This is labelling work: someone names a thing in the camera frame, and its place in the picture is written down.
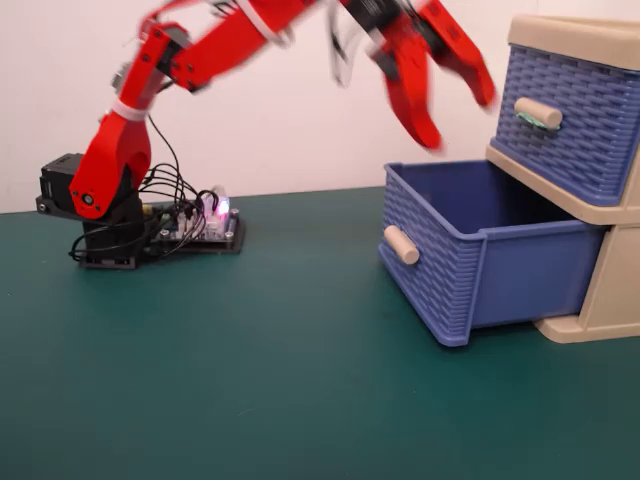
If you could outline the red gripper body black motor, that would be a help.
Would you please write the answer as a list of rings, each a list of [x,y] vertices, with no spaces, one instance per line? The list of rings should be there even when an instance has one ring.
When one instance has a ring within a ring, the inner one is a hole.
[[[355,50],[360,37],[374,31],[383,33],[399,20],[408,20],[408,33],[417,33],[432,53],[444,54],[446,44],[437,33],[434,22],[419,13],[410,1],[345,1],[343,6],[357,23],[346,34],[343,41],[343,74],[350,75],[353,70]]]

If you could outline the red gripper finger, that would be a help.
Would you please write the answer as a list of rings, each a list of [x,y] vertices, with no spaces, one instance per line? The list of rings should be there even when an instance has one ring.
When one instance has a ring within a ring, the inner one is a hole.
[[[396,76],[385,75],[391,108],[406,132],[423,148],[437,151],[442,138],[428,109],[428,57],[424,40],[408,37],[386,42],[383,51],[391,55]]]
[[[440,1],[427,1],[417,13],[432,58],[465,81],[480,107],[490,108],[496,87],[475,43]]]

